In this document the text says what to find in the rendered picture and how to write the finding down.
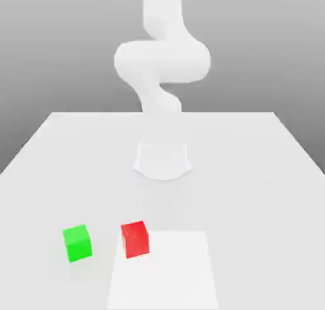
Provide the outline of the small red cube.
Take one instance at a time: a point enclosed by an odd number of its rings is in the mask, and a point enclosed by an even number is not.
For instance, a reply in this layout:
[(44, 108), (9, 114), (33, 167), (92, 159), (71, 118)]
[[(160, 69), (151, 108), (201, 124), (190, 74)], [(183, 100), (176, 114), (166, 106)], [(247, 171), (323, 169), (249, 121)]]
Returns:
[(129, 224), (122, 224), (121, 235), (127, 259), (145, 255), (150, 252), (149, 234), (142, 220)]

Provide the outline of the small green cube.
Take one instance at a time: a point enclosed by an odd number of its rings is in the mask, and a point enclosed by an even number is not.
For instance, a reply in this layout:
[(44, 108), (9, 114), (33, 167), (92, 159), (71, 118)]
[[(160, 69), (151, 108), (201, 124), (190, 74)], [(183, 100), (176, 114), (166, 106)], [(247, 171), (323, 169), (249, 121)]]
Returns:
[(64, 229), (63, 238), (69, 262), (93, 255), (90, 234), (85, 224)]

